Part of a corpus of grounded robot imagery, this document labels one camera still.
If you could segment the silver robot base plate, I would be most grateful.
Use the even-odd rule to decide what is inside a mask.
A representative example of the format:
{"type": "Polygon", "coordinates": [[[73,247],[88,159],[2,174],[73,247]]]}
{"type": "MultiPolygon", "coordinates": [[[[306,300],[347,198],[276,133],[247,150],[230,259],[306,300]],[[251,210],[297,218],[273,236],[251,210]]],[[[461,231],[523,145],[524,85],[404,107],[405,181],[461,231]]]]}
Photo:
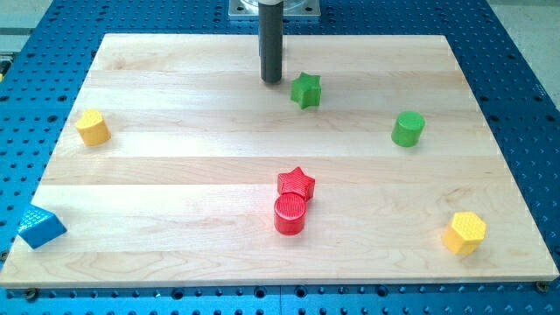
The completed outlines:
{"type": "MultiPolygon", "coordinates": [[[[258,0],[229,0],[227,15],[229,20],[256,21],[258,0]]],[[[284,0],[283,18],[286,20],[317,21],[321,17],[319,0],[284,0]]]]}

